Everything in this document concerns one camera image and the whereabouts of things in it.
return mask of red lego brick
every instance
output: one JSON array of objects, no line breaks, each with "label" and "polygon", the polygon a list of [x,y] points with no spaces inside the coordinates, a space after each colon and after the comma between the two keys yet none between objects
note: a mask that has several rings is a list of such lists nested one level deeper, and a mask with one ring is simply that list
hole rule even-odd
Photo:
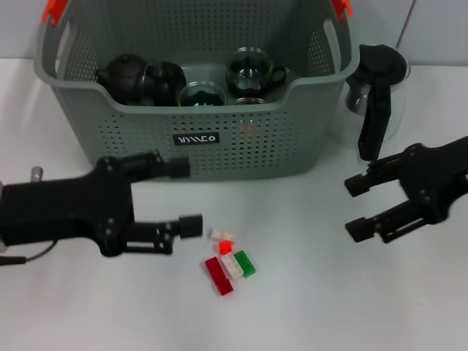
[{"label": "red lego brick", "polygon": [[220,241],[219,242],[219,254],[229,254],[233,250],[233,243],[230,241]]},{"label": "red lego brick", "polygon": [[221,296],[224,296],[233,291],[233,286],[224,274],[217,257],[213,257],[205,261],[205,265]]}]

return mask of white lego brick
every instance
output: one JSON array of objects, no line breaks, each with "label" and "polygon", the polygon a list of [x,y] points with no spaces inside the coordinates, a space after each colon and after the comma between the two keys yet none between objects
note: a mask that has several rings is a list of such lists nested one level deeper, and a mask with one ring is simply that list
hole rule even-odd
[{"label": "white lego brick", "polygon": [[229,254],[223,254],[221,256],[221,262],[229,272],[232,279],[238,279],[244,275],[244,270],[241,265],[239,265],[232,252]]},{"label": "white lego brick", "polygon": [[237,234],[226,229],[213,229],[211,231],[211,240],[212,241],[230,241],[235,244],[237,241]]}]

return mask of gray plastic basket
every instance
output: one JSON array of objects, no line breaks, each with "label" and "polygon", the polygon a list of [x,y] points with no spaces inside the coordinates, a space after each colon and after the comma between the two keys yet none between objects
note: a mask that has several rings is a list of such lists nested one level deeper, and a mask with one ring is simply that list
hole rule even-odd
[{"label": "gray plastic basket", "polygon": [[[36,73],[91,162],[158,149],[164,158],[188,155],[194,180],[309,170],[344,79],[358,65],[350,19],[345,13],[340,21],[330,0],[69,0],[57,26],[51,15],[40,26],[38,40]],[[267,104],[124,106],[95,83],[98,67],[135,53],[180,64],[188,82],[225,87],[225,62],[242,47],[262,48],[290,69]],[[177,135],[199,133],[219,133],[219,143],[176,146]]]}]

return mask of green lego brick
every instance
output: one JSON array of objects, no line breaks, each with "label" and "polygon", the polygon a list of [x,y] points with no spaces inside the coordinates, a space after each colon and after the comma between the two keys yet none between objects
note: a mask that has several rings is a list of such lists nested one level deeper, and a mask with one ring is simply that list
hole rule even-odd
[{"label": "green lego brick", "polygon": [[247,257],[244,251],[239,251],[237,254],[234,254],[235,259],[239,263],[239,265],[244,270],[244,278],[251,276],[255,273],[255,267],[250,262],[249,258]]}]

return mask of cable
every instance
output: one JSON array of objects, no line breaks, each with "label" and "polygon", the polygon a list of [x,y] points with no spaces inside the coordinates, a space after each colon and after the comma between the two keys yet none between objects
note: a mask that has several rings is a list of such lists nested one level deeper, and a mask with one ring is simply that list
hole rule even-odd
[{"label": "cable", "polygon": [[0,266],[1,265],[25,265],[28,262],[37,260],[38,258],[41,258],[42,256],[45,256],[46,254],[48,254],[55,247],[57,243],[58,241],[55,240],[45,250],[42,250],[39,254],[35,254],[34,256],[31,256],[31,257],[0,256]]}]

